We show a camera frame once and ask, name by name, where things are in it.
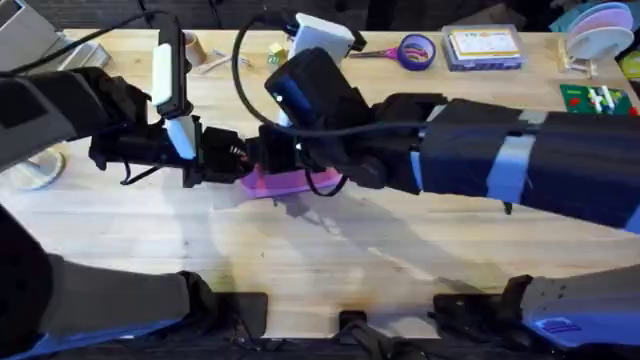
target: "plate stack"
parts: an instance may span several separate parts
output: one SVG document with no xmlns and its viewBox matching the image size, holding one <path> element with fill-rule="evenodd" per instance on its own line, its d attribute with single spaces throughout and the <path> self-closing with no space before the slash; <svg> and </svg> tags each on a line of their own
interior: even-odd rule
<svg viewBox="0 0 640 360">
<path fill-rule="evenodd" d="M 563 70 L 596 74 L 596 63 L 613 58 L 633 42 L 633 16 L 623 3 L 610 2 L 580 14 L 558 43 Z"/>
</svg>

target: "white plate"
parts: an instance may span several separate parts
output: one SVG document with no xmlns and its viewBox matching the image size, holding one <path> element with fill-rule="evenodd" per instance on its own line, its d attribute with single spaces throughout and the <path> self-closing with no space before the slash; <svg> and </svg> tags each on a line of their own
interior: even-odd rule
<svg viewBox="0 0 640 360">
<path fill-rule="evenodd" d="M 633 33 L 621 27 L 604 27 L 584 32 L 567 41 L 567 54 L 578 59 L 615 57 L 633 42 Z"/>
<path fill-rule="evenodd" d="M 580 14 L 580 16 L 578 16 L 575 20 L 573 20 L 571 25 L 569 25 L 569 27 L 567 28 L 567 32 L 568 33 L 571 32 L 571 30 L 573 30 L 573 28 L 575 28 L 576 25 L 581 23 L 582 20 L 586 19 L 587 17 L 606 9 L 625 9 L 629 12 L 629 14 L 631 14 L 631 10 L 629 10 L 629 7 L 623 3 L 611 2 L 611 3 L 596 5 L 592 8 L 589 8 L 587 11 L 583 12 L 582 14 Z"/>
</svg>

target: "tape roll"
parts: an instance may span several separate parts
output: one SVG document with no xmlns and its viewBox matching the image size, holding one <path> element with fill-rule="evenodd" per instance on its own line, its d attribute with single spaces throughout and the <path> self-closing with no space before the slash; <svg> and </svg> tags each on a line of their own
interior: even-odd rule
<svg viewBox="0 0 640 360">
<path fill-rule="evenodd" d="M 207 54 L 204 52 L 198 36 L 190 31 L 184 32 L 185 37 L 185 56 L 193 66 L 202 65 L 207 60 Z"/>
</svg>

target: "box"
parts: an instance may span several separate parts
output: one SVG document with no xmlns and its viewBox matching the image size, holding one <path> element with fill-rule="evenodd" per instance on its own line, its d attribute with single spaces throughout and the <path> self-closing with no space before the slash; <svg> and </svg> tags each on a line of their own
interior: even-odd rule
<svg viewBox="0 0 640 360">
<path fill-rule="evenodd" d="M 526 62 L 513 25 L 445 26 L 442 34 L 449 71 L 520 69 Z"/>
</svg>

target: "pink cloth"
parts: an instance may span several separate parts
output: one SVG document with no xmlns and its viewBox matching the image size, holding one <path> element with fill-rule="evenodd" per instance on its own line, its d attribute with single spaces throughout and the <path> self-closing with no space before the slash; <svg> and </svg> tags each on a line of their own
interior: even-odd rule
<svg viewBox="0 0 640 360">
<path fill-rule="evenodd" d="M 340 181 L 341 175 L 334 169 L 329 169 L 322 173 L 312 174 L 311 178 L 317 188 L 323 188 L 335 186 Z M 254 198 L 278 196 L 309 190 L 309 186 L 304 177 L 304 170 L 267 175 L 263 174 L 260 168 L 256 166 L 255 170 L 242 178 L 240 182 L 249 196 Z"/>
</svg>

